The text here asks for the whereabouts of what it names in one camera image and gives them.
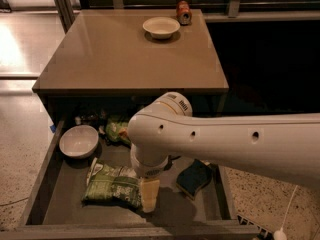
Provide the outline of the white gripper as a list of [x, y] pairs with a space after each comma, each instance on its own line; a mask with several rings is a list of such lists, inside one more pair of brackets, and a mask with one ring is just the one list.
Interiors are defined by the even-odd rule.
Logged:
[[160, 180], [156, 179], [168, 163], [168, 155], [154, 147], [132, 145], [130, 150], [131, 165], [140, 180], [142, 211], [151, 213], [155, 210]]

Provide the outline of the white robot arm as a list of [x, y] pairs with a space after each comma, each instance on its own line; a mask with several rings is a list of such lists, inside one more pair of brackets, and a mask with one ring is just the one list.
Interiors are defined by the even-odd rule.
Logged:
[[317, 189], [320, 186], [320, 115], [198, 118], [183, 95], [168, 92], [128, 123], [137, 175], [159, 176], [170, 155], [207, 160]]

